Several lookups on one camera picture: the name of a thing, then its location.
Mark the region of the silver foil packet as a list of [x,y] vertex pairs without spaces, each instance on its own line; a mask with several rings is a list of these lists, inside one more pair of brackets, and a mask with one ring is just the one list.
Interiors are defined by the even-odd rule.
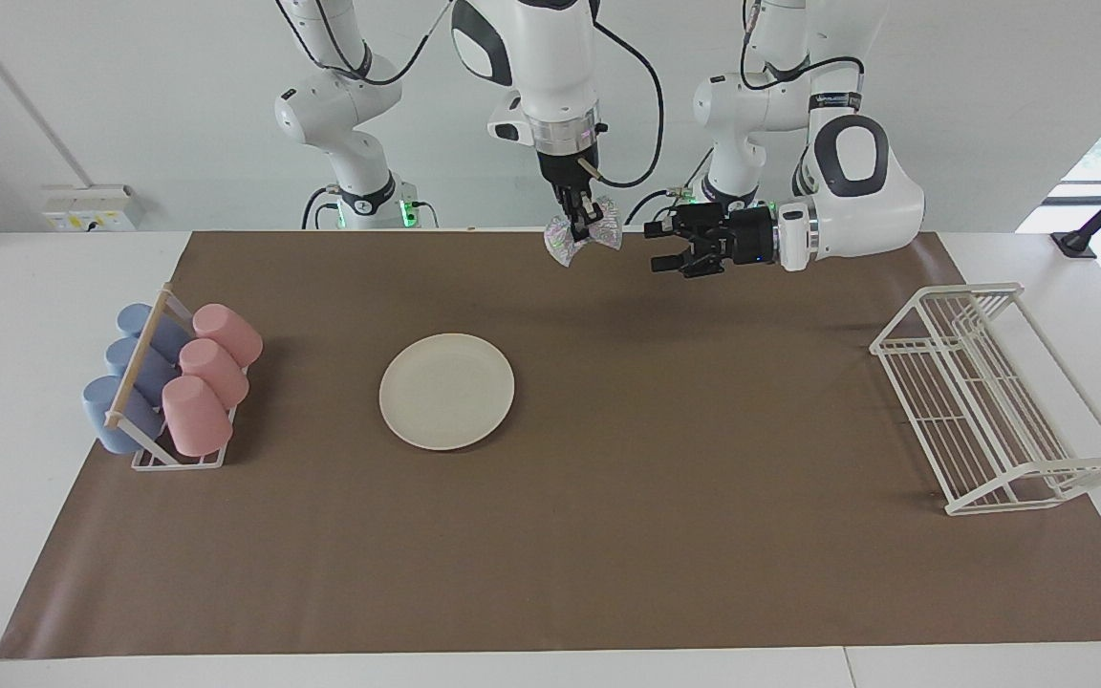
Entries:
[[554,215],[543,231],[547,252],[565,269],[584,247],[600,245],[620,251],[623,245],[623,226],[617,218],[615,201],[603,196],[596,203],[602,210],[602,218],[586,223],[582,238],[573,234],[573,223],[564,215]]

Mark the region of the cream round plate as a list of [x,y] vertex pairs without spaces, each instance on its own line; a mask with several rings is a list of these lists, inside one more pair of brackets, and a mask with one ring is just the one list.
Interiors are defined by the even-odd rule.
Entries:
[[436,334],[407,345],[381,375],[381,418],[397,439],[434,452],[486,440],[506,421],[516,376],[495,345]]

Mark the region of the brown table mat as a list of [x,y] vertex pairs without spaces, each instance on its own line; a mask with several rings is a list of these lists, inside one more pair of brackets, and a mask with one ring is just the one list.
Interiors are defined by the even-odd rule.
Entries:
[[[264,352],[224,467],[92,447],[0,658],[1101,640],[1087,496],[951,517],[869,345],[939,238],[800,273],[569,269],[528,232],[198,232],[174,287]],[[472,334],[503,425],[434,452],[378,387]]]

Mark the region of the pink plastic cup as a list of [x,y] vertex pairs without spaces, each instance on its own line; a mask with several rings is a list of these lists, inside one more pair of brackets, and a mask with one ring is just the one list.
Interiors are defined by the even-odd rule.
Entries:
[[200,376],[178,376],[162,389],[162,409],[181,456],[201,457],[227,447],[233,427],[222,402]]
[[196,338],[183,345],[179,367],[185,376],[205,381],[224,409],[233,409],[248,396],[249,382],[246,370],[237,365],[231,353],[208,338]]
[[198,338],[217,341],[233,358],[236,365],[253,365],[264,350],[263,338],[257,328],[227,305],[211,302],[193,313],[192,326]]

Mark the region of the white cup holder rack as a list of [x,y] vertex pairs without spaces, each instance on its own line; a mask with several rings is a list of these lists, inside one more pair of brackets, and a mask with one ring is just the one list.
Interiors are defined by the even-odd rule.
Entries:
[[[162,287],[159,288],[156,301],[150,306],[152,306],[152,314],[150,314],[144,330],[141,332],[140,347],[150,345],[150,338],[152,338],[153,332],[156,330],[159,318],[163,314],[168,314],[168,316],[176,319],[187,332],[190,334],[193,331],[192,312],[175,295],[171,282],[162,284]],[[141,430],[137,423],[130,418],[130,415],[127,414],[128,402],[130,402],[130,398],[137,392],[134,380],[139,373],[140,363],[141,352],[137,352],[132,357],[130,365],[128,365],[126,378],[121,378],[119,381],[119,386],[115,391],[111,405],[108,409],[105,409],[103,414],[105,430],[123,432],[127,437],[130,437],[132,441],[139,445],[137,452],[130,456],[131,469],[140,473],[166,473],[166,471],[208,470],[226,465],[227,448],[219,450],[217,454],[210,454],[210,456],[193,458],[170,452],[165,445],[159,443],[159,439],[164,436],[164,432],[167,428],[162,408],[153,409],[153,414],[161,419],[161,432],[159,432],[156,437],[150,437],[148,432]]]

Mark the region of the white wall socket box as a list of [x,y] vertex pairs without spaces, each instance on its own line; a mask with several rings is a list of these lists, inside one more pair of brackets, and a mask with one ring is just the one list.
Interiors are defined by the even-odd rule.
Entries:
[[43,188],[42,217],[58,232],[134,232],[141,227],[143,209],[137,193],[127,184],[92,184],[87,187]]

